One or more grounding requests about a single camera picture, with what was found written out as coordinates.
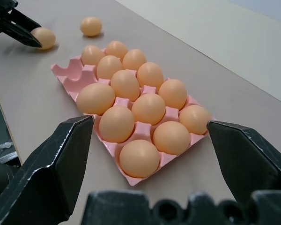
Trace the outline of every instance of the robotic arm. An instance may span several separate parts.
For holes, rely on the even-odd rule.
[[[61,123],[32,152],[0,195],[0,225],[57,225],[72,215],[83,181],[92,116]],[[255,130],[211,121],[208,130],[235,201],[207,194],[153,209],[141,192],[89,195],[82,225],[281,225],[281,154]]]
[[[42,47],[30,33],[41,25],[17,11],[17,5],[16,0],[0,0],[0,33],[3,32],[24,45]]]

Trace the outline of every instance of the beige table surface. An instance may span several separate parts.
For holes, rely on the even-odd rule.
[[[0,35],[0,104],[22,161],[60,122],[80,115],[50,65],[67,66],[87,44],[104,48],[112,40],[120,40],[130,49],[140,48],[148,61],[163,68],[166,77],[182,80],[188,92],[218,120],[255,128],[281,151],[280,101],[119,3],[21,0],[18,10],[52,29],[59,44],[59,48],[41,53]],[[101,18],[102,36],[85,38],[80,33],[80,21],[89,15]],[[184,206],[187,196],[195,191],[208,192],[216,201],[232,198],[209,137],[132,188],[93,135],[74,214],[63,224],[79,224],[88,193],[102,189],[140,189],[152,204],[173,198]]]

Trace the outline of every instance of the loose egg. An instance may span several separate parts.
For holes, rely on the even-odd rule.
[[[124,106],[113,106],[101,117],[99,132],[107,142],[122,143],[128,139],[134,128],[132,112]]]
[[[166,106],[181,109],[187,99],[185,85],[180,80],[169,79],[165,81],[159,91],[159,96],[164,99]]]
[[[37,27],[31,31],[31,34],[42,44],[41,50],[52,48],[56,38],[52,30],[44,27]]]
[[[135,121],[155,125],[165,114],[165,103],[157,94],[145,94],[135,101],[131,111]]]
[[[147,85],[156,87],[159,90],[163,83],[163,71],[156,63],[146,62],[137,71],[137,80],[140,87]]]
[[[102,29],[102,22],[97,17],[85,17],[80,24],[81,32],[86,36],[96,36],[100,34]]]
[[[93,83],[79,92],[76,104],[82,113],[101,115],[112,107],[115,97],[111,86],[105,83]]]
[[[135,140],[126,144],[120,152],[119,163],[129,176],[144,178],[153,174],[160,161],[156,147],[145,140]]]
[[[181,123],[168,121],[156,128],[153,133],[153,143],[161,152],[180,155],[189,146],[190,134]]]
[[[122,63],[117,57],[113,55],[104,56],[97,66],[97,78],[110,80],[117,71],[122,69]]]
[[[128,48],[120,41],[110,42],[105,49],[106,55],[114,55],[120,58],[121,61],[123,61],[123,58],[127,54],[127,52],[128,52]]]
[[[140,87],[135,75],[129,70],[120,70],[111,78],[111,87],[116,96],[134,102],[140,96]]]
[[[179,122],[189,133],[203,135],[207,131],[207,123],[212,119],[211,113],[199,105],[190,105],[179,114]]]
[[[138,70],[142,64],[146,63],[144,53],[139,49],[132,49],[123,58],[123,68]]]
[[[86,46],[81,53],[81,60],[84,65],[97,66],[100,60],[105,56],[100,48],[94,45]]]

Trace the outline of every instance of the pink egg tray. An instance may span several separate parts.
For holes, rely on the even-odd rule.
[[[72,97],[74,101],[76,101],[76,98],[78,96],[78,93],[86,86],[92,83],[96,82],[102,82],[110,85],[110,80],[105,79],[97,79],[96,78],[96,66],[90,66],[90,65],[83,65],[81,62],[81,56],[77,56],[70,59],[70,63],[67,68],[62,68],[58,66],[57,64],[53,64],[51,66],[51,70],[54,73],[54,75],[58,78],[58,80],[62,83],[63,87],[65,88],[66,92]],[[147,93],[157,93],[157,90],[155,87],[149,87],[144,86],[140,88],[140,94],[144,95]],[[119,98],[116,97],[114,105],[121,105],[125,106],[129,109],[131,109],[133,102],[130,102],[129,99],[126,98]],[[194,98],[191,96],[188,96],[187,101],[184,105],[184,107],[187,107],[189,105],[200,105]],[[161,123],[167,122],[167,121],[177,121],[179,122],[179,110],[166,107],[165,115],[162,118],[162,120],[156,124],[151,125],[147,123],[142,122],[136,122],[134,131],[132,135],[123,143],[114,143],[114,142],[106,142],[102,140],[100,134],[99,134],[99,122],[101,119],[101,116],[94,115],[94,132],[98,136],[99,140],[103,143],[103,145],[106,147],[106,149],[109,151],[110,155],[113,157],[118,169],[123,174],[124,177],[126,177],[128,183],[131,186],[136,185],[137,183],[141,182],[142,180],[145,180],[146,178],[134,178],[130,177],[127,174],[123,172],[119,165],[119,154],[122,148],[128,143],[133,140],[142,139],[147,140],[149,142],[152,142],[151,137],[153,132],[155,131],[156,127],[160,125]],[[205,135],[196,135],[196,134],[190,134],[190,148],[192,145],[194,145],[196,142],[201,140]],[[177,155],[169,155],[164,152],[159,152],[160,154],[160,163],[155,172],[160,170],[163,166],[168,164],[170,161],[172,161],[174,158],[177,157]]]

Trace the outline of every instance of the brown egg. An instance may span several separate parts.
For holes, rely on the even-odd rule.
[[[116,72],[111,79],[116,96],[134,102],[140,96],[140,87],[135,75],[129,70]]]
[[[135,121],[155,125],[165,114],[165,103],[157,94],[145,94],[135,101],[131,111]]]
[[[127,54],[128,48],[120,41],[112,41],[110,42],[106,49],[106,55],[114,55],[123,61],[124,56]]]
[[[102,29],[102,22],[97,17],[85,17],[80,24],[81,32],[86,36],[96,36],[100,34]]]
[[[113,106],[101,117],[99,132],[107,142],[122,143],[128,139],[134,128],[132,112],[124,106]]]
[[[153,143],[157,149],[171,155],[185,152],[190,140],[186,127],[174,121],[162,123],[153,133]]]
[[[117,71],[122,69],[122,63],[117,57],[113,55],[104,56],[97,66],[97,78],[110,80]]]
[[[56,38],[52,30],[45,27],[37,27],[31,31],[31,34],[42,44],[41,50],[52,48]]]
[[[105,83],[93,83],[79,92],[76,104],[82,113],[101,115],[112,107],[115,97],[111,86]]]
[[[207,131],[207,123],[211,118],[211,113],[207,109],[199,105],[190,105],[181,110],[179,122],[187,128],[189,133],[203,135]]]
[[[159,90],[163,83],[163,71],[156,63],[146,62],[137,71],[137,80],[140,87],[147,85],[156,87]]]
[[[100,48],[94,45],[86,46],[81,53],[81,60],[84,65],[97,66],[100,60],[105,56]]]
[[[146,63],[144,53],[139,49],[132,49],[123,58],[123,68],[138,70],[142,64]]]
[[[161,85],[158,94],[164,99],[166,106],[179,110],[184,106],[187,99],[185,85],[182,81],[176,79],[165,81]]]
[[[135,140],[126,144],[120,152],[122,170],[129,176],[144,178],[153,174],[160,161],[156,147],[145,140]]]

